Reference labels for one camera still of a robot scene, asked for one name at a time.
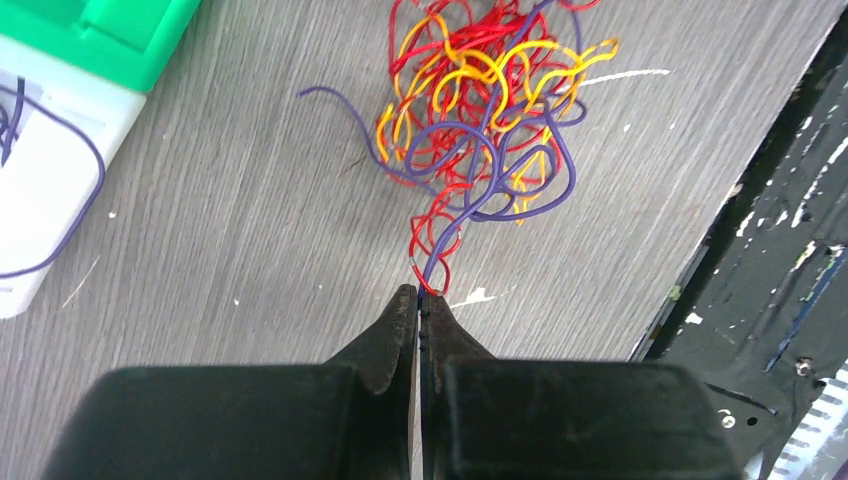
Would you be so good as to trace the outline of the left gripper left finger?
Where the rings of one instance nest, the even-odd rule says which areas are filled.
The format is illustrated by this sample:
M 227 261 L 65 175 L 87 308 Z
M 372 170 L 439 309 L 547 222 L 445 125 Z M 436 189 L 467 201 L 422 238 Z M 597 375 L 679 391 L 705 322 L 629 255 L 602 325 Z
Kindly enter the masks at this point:
M 79 402 L 46 479 L 407 479 L 418 292 L 320 364 L 137 366 Z

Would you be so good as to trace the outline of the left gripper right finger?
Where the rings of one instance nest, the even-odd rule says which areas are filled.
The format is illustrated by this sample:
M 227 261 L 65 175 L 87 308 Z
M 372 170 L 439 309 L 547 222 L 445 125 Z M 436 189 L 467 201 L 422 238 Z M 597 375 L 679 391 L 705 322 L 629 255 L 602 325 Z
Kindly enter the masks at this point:
M 419 300 L 427 479 L 739 479 L 706 389 L 658 363 L 499 359 Z

